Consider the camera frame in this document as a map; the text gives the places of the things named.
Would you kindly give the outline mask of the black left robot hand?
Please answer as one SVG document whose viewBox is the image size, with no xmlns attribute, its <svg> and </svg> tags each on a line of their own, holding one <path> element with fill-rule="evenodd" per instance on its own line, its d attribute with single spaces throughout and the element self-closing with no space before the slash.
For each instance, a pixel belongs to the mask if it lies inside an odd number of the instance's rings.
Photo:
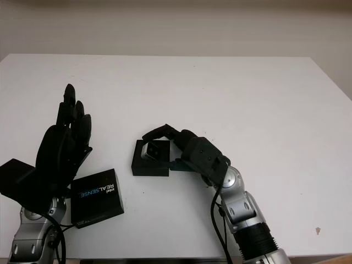
<svg viewBox="0 0 352 264">
<path fill-rule="evenodd" d="M 91 127 L 91 116 L 85 113 L 83 103 L 76 100 L 74 86 L 68 84 L 56 123 L 45 132 L 36 157 L 36 171 L 54 194 L 66 192 L 92 151 Z"/>
</svg>

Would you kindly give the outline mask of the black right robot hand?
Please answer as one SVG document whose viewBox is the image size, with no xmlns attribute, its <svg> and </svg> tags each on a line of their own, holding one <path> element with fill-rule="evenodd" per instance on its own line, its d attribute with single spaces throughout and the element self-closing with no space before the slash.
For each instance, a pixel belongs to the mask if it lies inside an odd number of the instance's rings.
<svg viewBox="0 0 352 264">
<path fill-rule="evenodd" d="M 183 129 L 182 131 L 177 131 L 172 126 L 165 124 L 143 135 L 142 140 L 145 144 L 149 144 L 153 140 L 157 140 L 162 137 L 173 141 L 178 149 L 184 151 L 189 141 L 192 138 L 195 138 L 196 135 L 190 130 Z M 182 161 L 181 158 L 176 158 L 174 161 L 169 162 L 157 161 L 157 164 L 172 171 L 194 172 L 194 170 Z"/>
</svg>

